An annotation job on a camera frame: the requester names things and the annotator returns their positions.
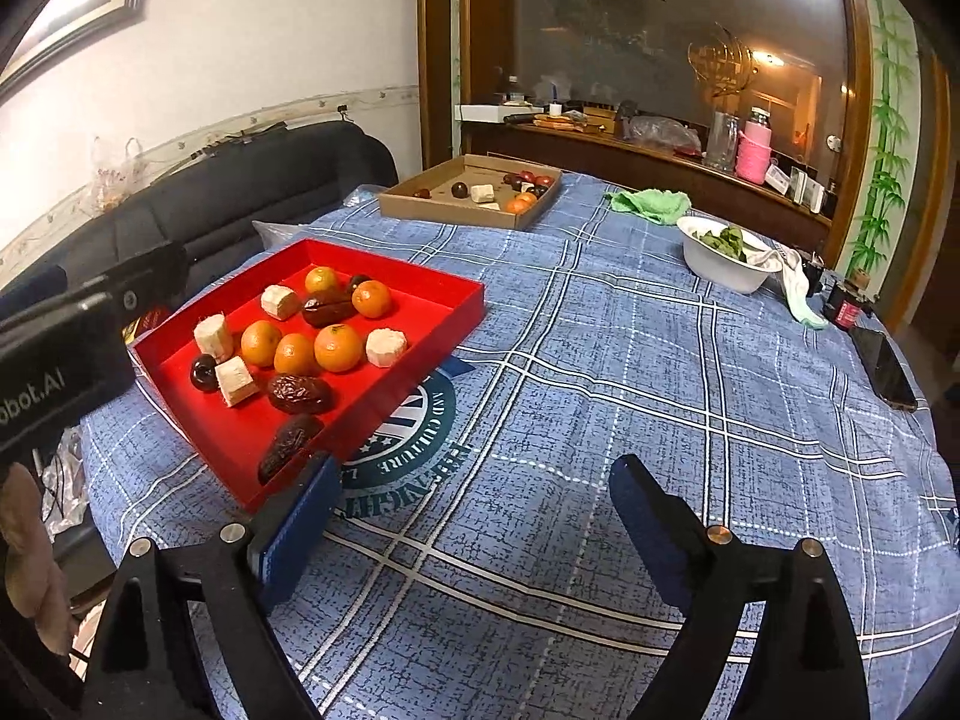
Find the orange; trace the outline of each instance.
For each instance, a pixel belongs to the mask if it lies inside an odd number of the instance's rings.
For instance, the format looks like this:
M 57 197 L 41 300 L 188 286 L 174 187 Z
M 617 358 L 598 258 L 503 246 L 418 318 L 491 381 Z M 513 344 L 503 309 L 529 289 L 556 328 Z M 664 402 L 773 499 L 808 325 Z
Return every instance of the orange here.
M 339 287 L 339 285 L 340 282 L 337 280 L 336 271 L 327 266 L 314 268 L 313 271 L 306 274 L 306 280 L 304 281 L 304 287 L 306 287 L 309 293 L 321 293 L 325 290 Z
M 281 338 L 277 345 L 277 354 L 274 355 L 274 369 L 277 373 L 290 373 L 294 376 L 309 376 L 313 373 L 316 365 L 310 338 L 300 333 L 291 333 Z
M 514 199 L 510 200 L 505 206 L 503 206 L 503 210 L 508 214 L 523 214 L 529 211 L 530 204 L 526 200 L 520 198 L 521 195 L 518 194 L 516 197 L 514 197 Z
M 394 302 L 387 285 L 380 281 L 365 281 L 353 291 L 353 307 L 367 319 L 380 319 Z
M 324 370 L 344 373 L 363 357 L 363 341 L 347 324 L 331 324 L 317 334 L 313 353 Z
M 283 333 L 280 328 L 266 319 L 259 319 L 243 331 L 243 337 L 240 338 L 240 356 L 247 365 L 272 367 L 281 338 Z

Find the green vegetable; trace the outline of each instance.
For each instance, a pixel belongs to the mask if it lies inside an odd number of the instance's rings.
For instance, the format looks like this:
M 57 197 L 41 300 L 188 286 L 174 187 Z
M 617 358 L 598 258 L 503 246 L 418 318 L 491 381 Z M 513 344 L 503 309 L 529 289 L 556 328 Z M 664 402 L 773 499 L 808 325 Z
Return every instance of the green vegetable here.
M 720 235 L 713 233 L 693 234 L 701 244 L 705 244 L 715 251 L 720 252 L 733 260 L 739 260 L 742 263 L 747 261 L 747 255 L 743 253 L 743 231 L 739 227 L 724 227 Z

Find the screw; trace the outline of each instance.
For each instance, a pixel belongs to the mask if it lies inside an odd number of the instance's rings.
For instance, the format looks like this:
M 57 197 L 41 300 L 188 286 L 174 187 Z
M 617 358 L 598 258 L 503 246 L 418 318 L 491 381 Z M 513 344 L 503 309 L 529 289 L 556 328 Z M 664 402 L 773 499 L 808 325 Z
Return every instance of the screw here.
M 723 546 L 733 541 L 733 533 L 731 533 L 730 528 L 725 528 L 723 525 L 710 525 L 707 528 L 707 538 L 714 544 Z
M 220 541 L 227 544 L 232 544 L 234 541 L 240 541 L 247 533 L 247 529 L 241 525 L 239 522 L 232 522 L 229 525 L 224 525 L 220 530 Z
M 805 538 L 800 542 L 800 549 L 808 557 L 819 557 L 824 554 L 824 546 L 816 538 Z
M 133 557 L 143 557 L 147 552 L 150 552 L 149 538 L 138 538 L 130 545 L 130 554 L 133 555 Z

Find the red container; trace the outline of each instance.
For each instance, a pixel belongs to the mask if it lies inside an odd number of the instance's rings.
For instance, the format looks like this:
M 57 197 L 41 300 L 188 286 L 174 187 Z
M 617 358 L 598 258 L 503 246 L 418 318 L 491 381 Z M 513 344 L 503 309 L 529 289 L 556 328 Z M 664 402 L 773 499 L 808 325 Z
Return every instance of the red container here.
M 267 319 L 283 333 L 318 331 L 300 314 L 277 322 L 260 307 L 260 296 L 271 284 L 283 284 L 305 299 L 304 279 L 318 265 L 331 266 L 346 285 L 354 274 L 382 281 L 391 291 L 394 307 L 381 319 L 357 314 L 347 319 L 366 341 L 371 330 L 389 327 L 405 333 L 409 348 L 389 368 L 366 360 L 347 373 L 323 373 L 333 387 L 333 410 L 318 415 L 325 428 L 267 485 L 256 479 L 256 469 L 277 428 L 289 415 L 272 408 L 264 394 L 232 409 L 219 392 L 204 394 L 190 384 L 190 365 L 200 354 L 193 328 L 212 314 L 227 315 L 239 353 L 240 335 L 252 322 Z M 435 370 L 483 319 L 483 284 L 440 271 L 320 241 L 299 241 L 217 287 L 141 338 L 133 346 L 160 397 L 184 428 L 206 464 L 248 511 L 255 512 L 267 496 L 296 476 L 310 453 L 328 450 L 338 460 L 351 458 L 370 435 Z M 272 370 L 249 367 L 263 385 Z

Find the white wall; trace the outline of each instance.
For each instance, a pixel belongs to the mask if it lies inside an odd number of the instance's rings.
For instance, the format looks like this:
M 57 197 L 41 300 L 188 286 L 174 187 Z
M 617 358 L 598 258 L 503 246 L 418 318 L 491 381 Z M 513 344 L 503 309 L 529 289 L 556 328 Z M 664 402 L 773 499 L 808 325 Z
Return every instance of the white wall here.
M 88 181 L 94 134 L 152 148 L 314 95 L 416 86 L 416 0 L 144 0 L 0 103 L 0 247 Z M 416 105 L 354 119 L 419 167 Z

